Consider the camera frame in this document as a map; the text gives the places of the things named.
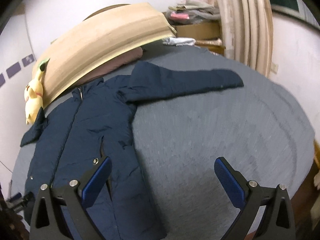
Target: gray fabric surface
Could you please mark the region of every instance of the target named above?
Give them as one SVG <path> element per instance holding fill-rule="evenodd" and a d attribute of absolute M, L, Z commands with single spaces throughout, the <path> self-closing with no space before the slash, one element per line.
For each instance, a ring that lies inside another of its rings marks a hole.
<path fill-rule="evenodd" d="M 314 131 L 295 98 L 283 87 L 236 61 L 192 46 L 145 46 L 142 60 L 172 70 L 226 68 L 244 88 L 152 102 L 133 121 L 137 155 L 159 215 L 171 239 L 220 239 L 238 210 L 216 178 L 224 156 L 247 179 L 265 187 L 287 185 L 290 197 L 313 160 Z M 108 74 L 130 74 L 134 64 Z M 70 97 L 67 94 L 47 111 Z M 12 192 L 23 192 L 35 145 L 21 148 Z M 261 218 L 257 215 L 251 231 Z"/>

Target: mattress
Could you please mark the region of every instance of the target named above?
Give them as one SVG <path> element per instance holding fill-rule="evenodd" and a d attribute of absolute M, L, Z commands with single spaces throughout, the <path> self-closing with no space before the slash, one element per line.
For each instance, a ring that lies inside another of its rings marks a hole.
<path fill-rule="evenodd" d="M 134 143 L 144 179 L 171 239 L 220 239 L 237 216 L 214 174 L 224 156 L 247 180 L 283 183 L 292 197 L 313 161 L 314 131 L 296 99 L 249 67 L 192 46 L 153 42 L 141 60 L 172 70 L 224 68 L 237 72 L 239 89 L 149 102 L 133 120 Z M 106 75 L 130 74 L 134 63 Z M 46 114 L 71 97 L 66 93 Z M 24 192 L 35 144 L 22 147 L 12 174 L 12 193 Z M 263 208 L 252 225 L 254 231 Z"/>

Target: electrical outlet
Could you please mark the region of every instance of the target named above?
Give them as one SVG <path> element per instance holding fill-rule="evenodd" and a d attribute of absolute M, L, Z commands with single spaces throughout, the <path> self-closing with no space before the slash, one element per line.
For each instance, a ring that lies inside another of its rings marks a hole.
<path fill-rule="evenodd" d="M 271 62 L 270 70 L 271 70 L 274 74 L 277 74 L 277 73 L 278 73 L 278 68 L 279 68 L 279 65 L 278 65 L 278 64 L 275 64 L 275 63 Z"/>

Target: stuffed animal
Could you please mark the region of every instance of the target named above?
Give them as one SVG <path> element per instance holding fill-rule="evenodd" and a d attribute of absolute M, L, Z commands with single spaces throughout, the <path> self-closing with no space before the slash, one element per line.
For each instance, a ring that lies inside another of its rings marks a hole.
<path fill-rule="evenodd" d="M 24 90 L 24 99 L 26 101 L 26 124 L 33 124 L 40 107 L 43 107 L 43 87 L 41 79 L 48 62 L 49 59 L 40 62 L 35 78 L 29 82 Z"/>

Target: blue gripper pad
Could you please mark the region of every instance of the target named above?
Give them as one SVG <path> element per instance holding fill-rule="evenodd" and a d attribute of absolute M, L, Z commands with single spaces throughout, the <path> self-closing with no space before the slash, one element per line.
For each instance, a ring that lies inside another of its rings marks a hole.
<path fill-rule="evenodd" d="M 245 206 L 245 193 L 236 178 L 232 175 L 234 170 L 230 171 L 223 161 L 218 158 L 214 162 L 214 172 L 233 206 L 242 210 Z"/>
<path fill-rule="evenodd" d="M 84 208 L 92 207 L 102 187 L 106 184 L 112 170 L 112 162 L 108 157 L 93 174 L 89 182 L 82 190 L 81 204 Z"/>

